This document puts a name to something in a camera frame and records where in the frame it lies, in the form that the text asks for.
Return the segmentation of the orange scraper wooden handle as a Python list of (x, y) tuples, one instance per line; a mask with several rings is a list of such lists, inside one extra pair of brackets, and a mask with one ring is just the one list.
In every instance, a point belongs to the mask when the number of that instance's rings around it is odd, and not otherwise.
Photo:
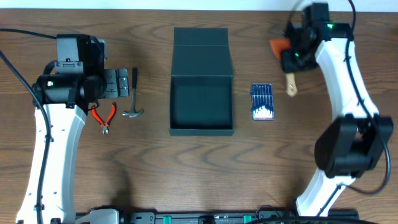
[[(275, 57), (281, 62), (282, 61), (282, 51), (290, 49), (290, 41), (288, 39), (274, 39), (269, 41), (271, 50)], [(298, 93), (298, 89), (295, 83), (295, 74), (290, 72), (285, 72), (286, 80), (286, 93), (290, 97), (294, 97)]]

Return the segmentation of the small black handled hammer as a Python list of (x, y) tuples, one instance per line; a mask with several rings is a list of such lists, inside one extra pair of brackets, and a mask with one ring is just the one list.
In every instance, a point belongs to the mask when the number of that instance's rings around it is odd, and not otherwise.
[(136, 118), (144, 113), (144, 110), (136, 111), (136, 88), (137, 88), (137, 67), (132, 68), (132, 106), (130, 111), (125, 111), (122, 115), (128, 118)]

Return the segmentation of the blue precision screwdriver set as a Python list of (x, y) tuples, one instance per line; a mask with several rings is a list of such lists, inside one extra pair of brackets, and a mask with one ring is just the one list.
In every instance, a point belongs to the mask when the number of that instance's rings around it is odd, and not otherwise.
[(251, 113), (254, 121), (272, 121), (275, 118), (274, 97), (270, 83), (251, 85)]

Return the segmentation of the dark green flip-lid box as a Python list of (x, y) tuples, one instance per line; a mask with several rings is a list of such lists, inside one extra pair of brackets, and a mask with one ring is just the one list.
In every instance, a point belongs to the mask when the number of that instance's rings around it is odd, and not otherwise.
[(233, 64), (228, 30), (176, 27), (170, 135), (232, 136), (233, 115)]

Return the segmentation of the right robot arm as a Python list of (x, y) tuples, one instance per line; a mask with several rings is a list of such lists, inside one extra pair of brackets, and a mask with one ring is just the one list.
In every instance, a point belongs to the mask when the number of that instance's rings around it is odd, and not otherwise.
[(288, 22), (282, 48), (276, 50), (282, 71), (291, 76), (319, 68), (332, 110), (331, 124), (315, 143), (317, 169), (295, 207), (301, 217), (326, 217), (345, 189), (386, 158), (383, 190), (391, 176), (388, 140), (392, 118), (381, 116), (373, 103), (356, 60), (354, 23), (334, 22), (328, 4), (302, 9), (302, 23)]

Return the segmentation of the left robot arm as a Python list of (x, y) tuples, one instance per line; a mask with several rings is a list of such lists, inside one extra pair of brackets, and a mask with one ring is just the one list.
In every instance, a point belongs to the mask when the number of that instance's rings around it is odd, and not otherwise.
[(35, 148), (16, 223), (74, 223), (76, 154), (86, 117), (99, 101), (130, 95), (128, 71), (106, 69), (104, 40), (85, 34), (56, 36), (57, 59), (32, 85)]

